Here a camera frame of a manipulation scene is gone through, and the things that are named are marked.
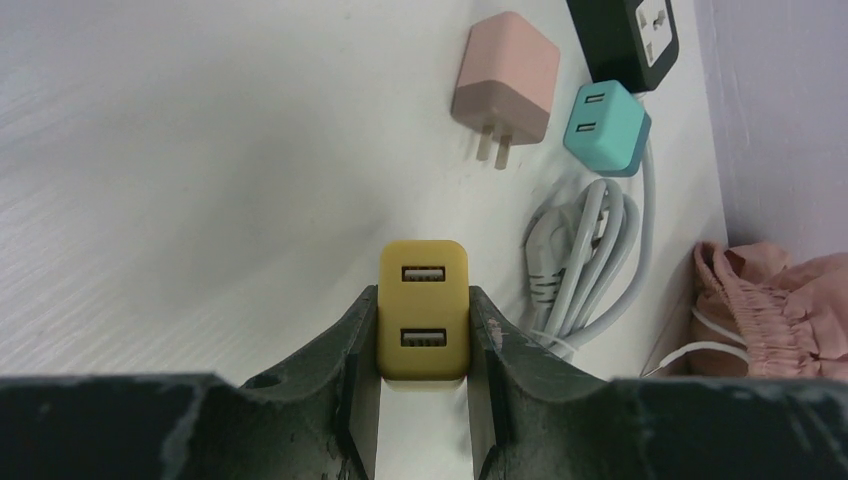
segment pink cloth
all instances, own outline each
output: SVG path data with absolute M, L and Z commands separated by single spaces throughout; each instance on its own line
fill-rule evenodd
M 789 254 L 769 243 L 725 250 L 695 247 L 698 309 L 745 339 L 754 377 L 848 380 L 848 253 L 790 267 Z M 695 340 L 726 337 L 695 327 Z M 692 354 L 696 373 L 738 375 L 744 362 L 721 352 Z

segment teal usb charger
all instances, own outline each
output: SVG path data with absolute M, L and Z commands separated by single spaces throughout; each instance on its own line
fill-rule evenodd
M 616 80 L 584 85 L 577 92 L 563 145 L 590 170 L 605 177 L 632 177 L 648 143 L 651 117 Z

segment white table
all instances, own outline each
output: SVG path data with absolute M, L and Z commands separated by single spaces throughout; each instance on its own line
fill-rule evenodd
M 564 0 L 124 3 L 0 6 L 0 374 L 242 382 L 330 326 L 399 238 L 461 242 L 521 315 L 528 222 L 592 179 L 561 144 L 589 80 Z M 602 377 L 675 340 L 690 249 L 726 235 L 693 1 L 674 7 L 680 59 L 645 99 L 656 260 L 575 359 Z M 469 27 L 504 10 L 562 62 L 545 141 L 499 172 L 448 110 Z M 470 478 L 459 394 L 384 392 L 378 478 Z

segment usb port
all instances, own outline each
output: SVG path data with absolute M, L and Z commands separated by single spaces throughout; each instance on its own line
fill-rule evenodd
M 445 267 L 401 267 L 404 282 L 444 282 Z
M 400 331 L 401 347 L 444 347 L 448 332 L 444 328 L 403 328 Z

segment gray wall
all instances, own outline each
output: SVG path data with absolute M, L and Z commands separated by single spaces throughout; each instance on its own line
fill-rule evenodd
M 696 4 L 731 244 L 848 250 L 848 1 Z

